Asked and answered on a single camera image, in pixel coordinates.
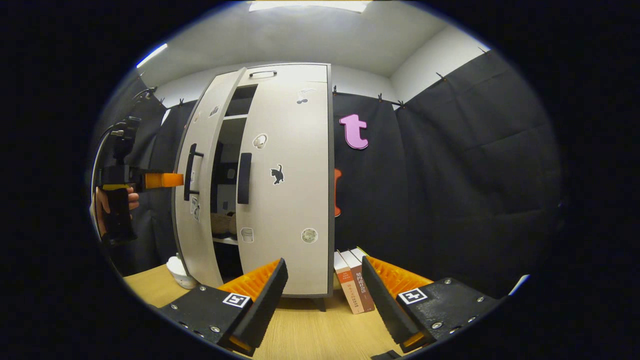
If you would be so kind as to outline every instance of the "book spine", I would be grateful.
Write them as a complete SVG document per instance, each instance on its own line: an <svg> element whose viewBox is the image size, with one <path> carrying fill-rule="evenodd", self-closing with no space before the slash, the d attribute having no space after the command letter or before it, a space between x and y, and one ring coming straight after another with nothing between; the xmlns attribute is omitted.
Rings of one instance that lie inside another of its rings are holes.
<svg viewBox="0 0 640 360"><path fill-rule="evenodd" d="M353 280L351 270L348 267L339 269L336 271L336 274L338 275L338 280L340 281L340 285L344 291L344 296L347 298L347 302L349 302L351 312L354 314L363 313L364 310L360 303L360 296L358 296L358 287Z"/></svg>
<svg viewBox="0 0 640 360"><path fill-rule="evenodd" d="M373 311L376 306L374 305L371 294L369 294L369 289L367 289L367 285L364 283L364 279L362 278L362 265L352 268L351 273L353 274L363 311Z"/></svg>

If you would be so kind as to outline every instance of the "white wall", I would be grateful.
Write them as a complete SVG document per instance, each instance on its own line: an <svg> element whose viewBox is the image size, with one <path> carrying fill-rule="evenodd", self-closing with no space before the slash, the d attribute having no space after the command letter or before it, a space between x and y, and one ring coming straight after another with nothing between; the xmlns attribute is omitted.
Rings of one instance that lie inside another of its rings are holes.
<svg viewBox="0 0 640 360"><path fill-rule="evenodd" d="M449 25L411 55L391 75L398 99L407 102L440 79L489 48Z"/></svg>
<svg viewBox="0 0 640 360"><path fill-rule="evenodd" d="M274 62L242 63L196 72L158 86L155 96L158 99L164 98L163 105L167 108L178 105L180 99L184 99L184 102L198 100L211 79L218 74L235 71L243 66L259 66L268 63ZM330 84L330 87L333 88L333 85L336 85L338 92L369 97L378 97L378 94L382 93L382 98L385 100L397 102L398 99L401 99L397 97L391 80L384 76L338 65L332 65L331 72L333 84Z"/></svg>

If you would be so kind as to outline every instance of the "door handle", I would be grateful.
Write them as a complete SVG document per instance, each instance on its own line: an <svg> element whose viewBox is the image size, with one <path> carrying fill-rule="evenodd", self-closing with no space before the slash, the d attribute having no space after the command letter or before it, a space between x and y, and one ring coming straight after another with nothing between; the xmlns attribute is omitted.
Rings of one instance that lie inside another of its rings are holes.
<svg viewBox="0 0 640 360"><path fill-rule="evenodd" d="M267 71L256 71L249 74L249 78L252 78L254 74L260 74L261 72L272 72L274 76L278 75L278 72L275 70L267 70Z"/></svg>
<svg viewBox="0 0 640 360"><path fill-rule="evenodd" d="M238 204L249 204L249 177L251 176L251 153L240 154L238 165Z"/></svg>
<svg viewBox="0 0 640 360"><path fill-rule="evenodd" d="M187 160L187 170L186 170L186 174L184 174L185 179L184 179L184 200L185 201L189 201L189 196L194 193L194 194L199 194L200 192L196 192L191 190L191 169L193 168L193 157L194 156L199 156L201 158L204 157L204 154L202 154L201 152L196 152L196 145L197 144L191 144L191 148L189 149L189 159Z"/></svg>

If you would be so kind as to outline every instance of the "ceiling light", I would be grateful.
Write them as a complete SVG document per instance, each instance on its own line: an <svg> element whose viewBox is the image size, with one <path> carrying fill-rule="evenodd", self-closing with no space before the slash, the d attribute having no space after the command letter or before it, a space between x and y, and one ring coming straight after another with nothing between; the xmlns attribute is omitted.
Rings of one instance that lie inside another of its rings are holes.
<svg viewBox="0 0 640 360"><path fill-rule="evenodd" d="M142 60L137 66L136 68L141 67L142 65L144 65L147 61L149 61L149 59L153 58L155 55L158 55L162 50L166 49L166 44L162 45L161 47L158 47L156 50L153 50L152 53L150 53L144 60Z"/></svg>
<svg viewBox="0 0 640 360"><path fill-rule="evenodd" d="M253 1L249 12L282 6L324 6L362 13L369 3L370 1Z"/></svg>

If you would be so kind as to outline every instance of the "wardrobe door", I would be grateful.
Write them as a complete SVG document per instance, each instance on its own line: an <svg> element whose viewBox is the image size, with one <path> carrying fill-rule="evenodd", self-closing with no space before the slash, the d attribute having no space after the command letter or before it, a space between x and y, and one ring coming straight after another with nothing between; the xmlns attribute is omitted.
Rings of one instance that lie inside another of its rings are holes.
<svg viewBox="0 0 640 360"><path fill-rule="evenodd" d="M326 82L274 78L257 86L244 127L236 196L243 271L284 258L284 296L332 288L328 101Z"/></svg>
<svg viewBox="0 0 640 360"><path fill-rule="evenodd" d="M184 174L172 207L178 249L188 274L212 287L222 278L211 235L211 172L222 119L245 70L213 79L191 114L177 162L176 171Z"/></svg>

